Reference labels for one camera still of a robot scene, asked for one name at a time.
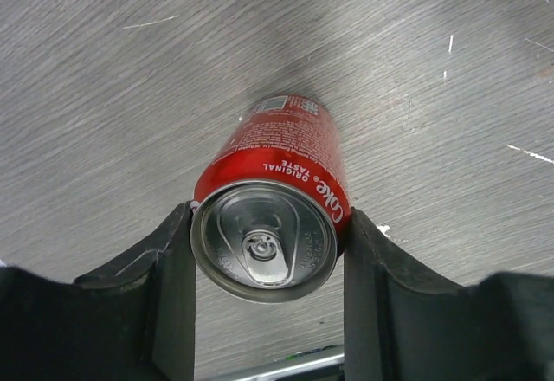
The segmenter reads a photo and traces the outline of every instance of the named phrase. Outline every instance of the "can rim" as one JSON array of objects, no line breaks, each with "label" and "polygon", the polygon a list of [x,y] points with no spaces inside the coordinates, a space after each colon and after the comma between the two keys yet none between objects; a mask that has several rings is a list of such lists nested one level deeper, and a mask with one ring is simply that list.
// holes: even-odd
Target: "can rim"
[{"label": "can rim", "polygon": [[[223,271],[217,268],[207,256],[203,248],[203,214],[215,202],[215,200],[217,200],[217,197],[223,194],[223,192],[246,184],[270,184],[272,186],[292,191],[298,196],[303,197],[304,200],[321,215],[321,219],[323,220],[322,222],[325,224],[327,236],[330,239],[331,249],[328,253],[330,260],[327,259],[324,262],[324,265],[312,274],[310,279],[302,281],[294,286],[284,288],[265,289],[250,287],[223,273]],[[192,254],[196,259],[196,264],[212,282],[214,282],[226,293],[239,299],[248,300],[254,303],[284,303],[307,296],[323,286],[329,277],[331,277],[331,274],[337,264],[338,257],[337,231],[335,230],[333,222],[327,212],[315,201],[315,199],[306,194],[304,191],[289,184],[283,184],[282,182],[267,179],[247,179],[232,182],[215,190],[204,198],[204,200],[198,205],[196,212],[192,217],[192,223],[190,226],[190,247],[192,249]]]}]

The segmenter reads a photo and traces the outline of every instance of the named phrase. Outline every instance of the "aluminum can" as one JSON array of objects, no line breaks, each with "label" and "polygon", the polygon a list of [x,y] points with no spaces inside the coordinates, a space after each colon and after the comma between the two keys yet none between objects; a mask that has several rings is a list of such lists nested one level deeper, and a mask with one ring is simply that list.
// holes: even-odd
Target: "aluminum can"
[{"label": "aluminum can", "polygon": [[296,300],[329,278],[351,206],[331,115],[289,94],[254,106],[194,190],[198,267],[244,300]]}]

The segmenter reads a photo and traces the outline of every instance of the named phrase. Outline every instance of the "qr code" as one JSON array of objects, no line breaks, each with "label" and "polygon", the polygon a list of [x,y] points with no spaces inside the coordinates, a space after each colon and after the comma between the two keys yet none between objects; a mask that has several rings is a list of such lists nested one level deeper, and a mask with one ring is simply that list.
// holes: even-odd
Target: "qr code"
[{"label": "qr code", "polygon": [[285,95],[283,97],[273,97],[269,100],[265,100],[261,103],[257,113],[263,113],[265,111],[271,110],[282,110],[283,108],[285,108],[287,98],[288,97]]}]

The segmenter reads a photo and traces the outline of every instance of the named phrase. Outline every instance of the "can body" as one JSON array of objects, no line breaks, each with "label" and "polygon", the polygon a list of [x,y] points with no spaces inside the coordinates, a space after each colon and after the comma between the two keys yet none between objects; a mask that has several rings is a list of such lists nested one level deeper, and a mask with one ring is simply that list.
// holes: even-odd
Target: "can body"
[{"label": "can body", "polygon": [[[215,276],[206,270],[213,266],[216,272],[224,274],[219,275],[218,279],[230,278],[243,286],[246,283],[251,288],[274,292],[287,289],[293,292],[292,287],[305,280],[316,279],[316,276],[304,273],[303,268],[311,269],[312,274],[317,274],[322,268],[330,274],[328,264],[332,262],[334,267],[337,255],[343,251],[338,246],[337,234],[340,235],[351,217],[339,141],[338,129],[331,115],[313,100],[290,94],[264,100],[255,106],[204,171],[194,190],[196,206],[199,206],[193,219],[191,244],[204,273],[214,280]],[[238,193],[229,197],[229,192]],[[227,198],[227,202],[223,202],[222,198]],[[210,211],[210,215],[222,216],[223,219],[216,218],[210,225],[206,210]],[[234,225],[226,225],[227,231],[224,232],[222,224],[228,221],[228,216],[233,216],[235,222]],[[217,241],[204,241],[205,238],[209,239],[206,234],[214,227],[220,234],[211,238]],[[296,230],[293,234],[287,234],[291,227]],[[261,233],[256,233],[256,229],[261,230]],[[310,236],[314,229],[317,229],[316,234]],[[254,232],[253,240],[244,240],[244,234],[248,232]],[[288,284],[283,283],[281,286],[271,283],[273,278],[278,280],[276,276],[281,271],[282,276],[286,273],[284,269],[279,271],[279,255],[272,257],[270,262],[264,260],[253,266],[256,268],[253,272],[255,275],[262,281],[269,281],[266,286],[258,285],[256,279],[250,285],[246,278],[227,270],[228,266],[233,266],[231,268],[234,270],[246,267],[246,274],[250,275],[247,263],[251,259],[246,258],[248,252],[253,249],[251,254],[258,255],[259,249],[266,249],[265,241],[276,244],[277,253],[282,250],[283,261],[290,262],[287,266],[290,268],[289,274],[295,275],[296,280],[291,278]],[[236,259],[237,250],[246,247],[245,244],[250,247],[250,251],[245,249],[246,257],[239,255]],[[202,259],[203,264],[198,258],[201,250],[208,252]],[[305,260],[295,263],[299,256],[304,256]],[[257,269],[261,266],[275,269],[271,276],[262,276],[265,270]],[[275,301],[289,300],[286,294],[262,292],[260,296],[266,297],[258,299],[255,291],[243,295],[229,290],[226,284],[233,285],[232,281],[216,283],[248,300],[272,302],[272,296],[278,299]],[[290,300],[301,293],[307,294],[306,290],[308,288],[290,294]]]}]

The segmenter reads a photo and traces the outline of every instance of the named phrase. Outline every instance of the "coke logo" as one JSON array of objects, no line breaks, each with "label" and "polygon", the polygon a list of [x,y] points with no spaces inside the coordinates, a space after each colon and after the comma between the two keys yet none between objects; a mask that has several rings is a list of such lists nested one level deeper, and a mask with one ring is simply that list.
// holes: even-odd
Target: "coke logo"
[{"label": "coke logo", "polygon": [[313,180],[318,182],[315,190],[323,197],[324,206],[332,210],[332,221],[334,223],[338,223],[341,219],[343,219],[343,215],[345,214],[343,207],[340,206],[340,201],[335,196],[335,192],[331,190],[331,187],[326,184],[325,181],[318,181],[318,179],[319,178],[317,176],[313,178]]}]

